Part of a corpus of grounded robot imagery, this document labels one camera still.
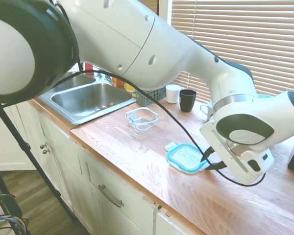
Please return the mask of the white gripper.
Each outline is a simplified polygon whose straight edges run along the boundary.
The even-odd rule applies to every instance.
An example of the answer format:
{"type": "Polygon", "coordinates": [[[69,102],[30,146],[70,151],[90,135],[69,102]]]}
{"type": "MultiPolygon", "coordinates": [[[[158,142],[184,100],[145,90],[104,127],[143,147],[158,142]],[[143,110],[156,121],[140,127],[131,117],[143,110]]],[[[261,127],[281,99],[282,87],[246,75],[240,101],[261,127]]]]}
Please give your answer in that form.
{"type": "Polygon", "coordinates": [[[205,150],[200,161],[203,162],[207,160],[214,151],[222,159],[221,162],[211,163],[206,170],[221,170],[228,167],[236,180],[244,185],[252,184],[258,179],[257,174],[252,173],[251,169],[245,166],[241,160],[231,152],[225,140],[217,133],[213,121],[209,121],[201,126],[200,132],[211,145],[205,150]]]}

